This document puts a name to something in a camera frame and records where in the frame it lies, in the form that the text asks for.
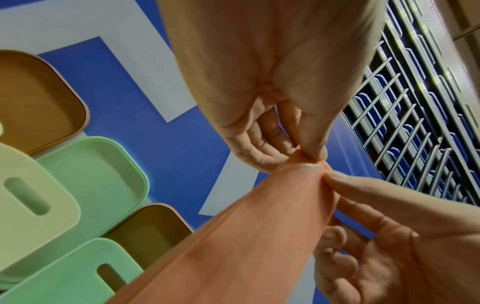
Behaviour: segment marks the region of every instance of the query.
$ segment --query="skin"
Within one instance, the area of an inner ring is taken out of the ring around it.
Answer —
[[[239,159],[270,173],[299,144],[327,158],[330,127],[380,39],[385,0],[157,2],[193,98]]]
[[[339,172],[325,180],[337,209],[376,234],[337,220],[323,234],[315,281],[332,304],[480,301],[479,208]]]

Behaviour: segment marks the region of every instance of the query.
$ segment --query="tray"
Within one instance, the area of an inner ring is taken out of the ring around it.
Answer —
[[[77,135],[90,119],[60,74],[31,54],[0,50],[0,96],[0,142],[28,155]]]
[[[0,144],[0,271],[72,228],[75,199],[36,161]]]
[[[101,272],[102,265],[110,265],[122,283],[142,273],[120,245],[94,239],[5,292],[0,303],[102,304],[119,289],[108,272]]]
[[[120,244],[146,269],[192,233],[175,209],[156,203],[137,210],[104,237]]]
[[[121,145],[86,137],[37,160],[77,200],[78,224],[33,254],[0,272],[10,288],[85,242],[99,237],[147,197],[149,181]]]

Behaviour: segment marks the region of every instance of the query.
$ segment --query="orange fabric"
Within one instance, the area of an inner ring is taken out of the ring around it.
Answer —
[[[107,303],[284,303],[338,200],[328,164],[306,162],[295,153]]]

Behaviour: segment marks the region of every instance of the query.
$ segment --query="brown tray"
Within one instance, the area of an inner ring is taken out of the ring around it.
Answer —
[[[80,133],[87,106],[43,59],[0,50],[0,142],[35,155]]]
[[[103,237],[120,244],[142,269],[147,269],[192,233],[175,209],[156,203],[137,210]]]

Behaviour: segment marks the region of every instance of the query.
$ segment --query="wire rack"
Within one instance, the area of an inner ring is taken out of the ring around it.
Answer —
[[[375,56],[343,114],[383,179],[479,206],[478,136],[411,4],[388,4]]]

